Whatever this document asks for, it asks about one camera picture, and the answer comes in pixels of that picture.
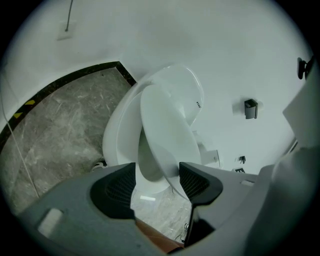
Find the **person's foot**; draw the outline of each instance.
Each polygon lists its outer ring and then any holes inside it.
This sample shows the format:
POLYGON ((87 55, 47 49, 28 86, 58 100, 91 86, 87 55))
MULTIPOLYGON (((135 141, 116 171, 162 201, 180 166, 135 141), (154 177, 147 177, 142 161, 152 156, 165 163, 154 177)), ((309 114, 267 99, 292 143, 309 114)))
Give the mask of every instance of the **person's foot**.
POLYGON ((93 171, 94 171, 95 169, 97 169, 97 168, 105 169, 105 168, 107 168, 107 167, 108 167, 107 162, 106 162, 105 160, 101 160, 101 161, 97 162, 97 163, 94 165, 94 167, 92 167, 91 172, 93 172, 93 171))

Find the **toilet lid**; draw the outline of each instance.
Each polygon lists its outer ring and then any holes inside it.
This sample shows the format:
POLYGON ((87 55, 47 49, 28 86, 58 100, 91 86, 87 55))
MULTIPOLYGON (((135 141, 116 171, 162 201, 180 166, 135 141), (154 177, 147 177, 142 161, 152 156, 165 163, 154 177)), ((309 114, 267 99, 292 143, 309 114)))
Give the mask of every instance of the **toilet lid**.
POLYGON ((160 85, 149 85, 142 91, 140 110, 154 159, 173 189, 188 199, 180 185, 179 163, 201 164, 191 128, 160 85))

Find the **white cable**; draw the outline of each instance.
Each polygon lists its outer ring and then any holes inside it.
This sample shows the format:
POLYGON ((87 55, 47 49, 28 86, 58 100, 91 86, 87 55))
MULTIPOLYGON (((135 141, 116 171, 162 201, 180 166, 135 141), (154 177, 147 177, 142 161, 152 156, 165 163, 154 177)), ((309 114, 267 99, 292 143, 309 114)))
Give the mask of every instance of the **white cable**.
MULTIPOLYGON (((4 79, 6 80, 8 86, 10 87, 10 83, 9 83, 9 81, 7 80, 7 78, 6 78, 4 75, 2 75, 2 76, 3 76, 4 79)), ((35 186, 35 184, 34 184, 34 181, 32 180, 32 178, 31 178, 31 176, 30 176, 30 172, 29 172, 29 170, 28 170, 28 168, 27 168, 27 165, 26 165, 26 163, 25 163, 25 160, 24 160, 24 158, 23 158, 23 156, 22 156, 22 154, 21 154, 21 151, 20 151, 20 148, 19 148, 19 146, 18 146, 18 143, 17 143, 16 137, 15 137, 15 135, 14 135, 14 132, 12 131, 11 126, 10 126, 10 124, 9 124, 7 118, 6 118, 5 109, 4 109, 4 101, 3 101, 3 98, 2 98, 1 85, 0 85, 0 98, 1 98, 1 108, 2 108, 3 117, 4 117, 5 121, 6 121, 6 124, 8 125, 8 127, 9 127, 9 129, 10 129, 10 132, 11 132, 11 134, 12 134, 12 137, 13 137, 13 140, 14 140, 14 142, 15 142, 16 148, 18 149, 19 155, 20 155, 21 160, 22 160, 22 162, 23 162, 25 171, 26 171, 26 173, 27 173, 27 175, 28 175, 28 177, 29 177, 29 179, 30 179, 30 181, 31 181, 31 184, 32 184, 32 186, 33 186, 33 188, 34 188, 34 191, 35 191, 37 197, 39 198, 38 191, 37 191, 37 189, 36 189, 36 186, 35 186)))

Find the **toilet bowl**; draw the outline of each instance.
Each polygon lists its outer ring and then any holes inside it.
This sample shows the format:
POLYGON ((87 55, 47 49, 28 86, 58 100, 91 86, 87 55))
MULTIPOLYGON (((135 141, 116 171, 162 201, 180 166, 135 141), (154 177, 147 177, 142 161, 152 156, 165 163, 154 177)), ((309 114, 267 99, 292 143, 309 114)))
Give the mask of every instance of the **toilet bowl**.
MULTIPOLYGON (((153 124, 166 122, 165 118, 168 116, 171 120, 178 120, 179 129, 184 131, 185 139, 191 145, 191 149, 185 152, 184 161, 194 161, 200 164, 199 149, 196 139, 192 136, 194 131, 191 127, 203 103, 204 93, 199 80, 188 67, 182 64, 164 65, 145 75, 126 93, 107 123, 102 149, 108 165, 116 166, 135 162, 135 188, 138 191, 159 193, 172 185, 181 196, 187 198, 183 189, 181 191, 179 187, 177 169, 174 175, 173 172, 166 171, 165 163, 168 161, 164 161, 165 158, 159 150, 155 149, 157 136, 155 136, 156 130, 153 124), (161 97, 158 98, 157 104, 143 100, 148 99, 148 94, 157 98, 159 92, 161 92, 161 97), (190 153, 195 153, 195 157, 192 158, 190 153)), ((170 127, 177 125, 176 122, 172 121, 164 125, 168 127, 167 134, 162 133, 161 136, 175 136, 169 131, 174 131, 170 127)))

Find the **yellow marking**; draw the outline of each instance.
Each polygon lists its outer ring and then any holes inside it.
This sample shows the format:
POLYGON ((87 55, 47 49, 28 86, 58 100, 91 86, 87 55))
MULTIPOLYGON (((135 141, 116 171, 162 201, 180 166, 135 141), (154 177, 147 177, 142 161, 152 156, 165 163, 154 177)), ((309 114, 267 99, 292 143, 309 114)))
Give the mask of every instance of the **yellow marking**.
POLYGON ((33 105, 35 103, 36 102, 32 99, 32 100, 27 101, 24 105, 33 105))
POLYGON ((18 117, 21 116, 21 114, 22 114, 22 113, 15 113, 13 116, 14 116, 15 118, 18 118, 18 117))

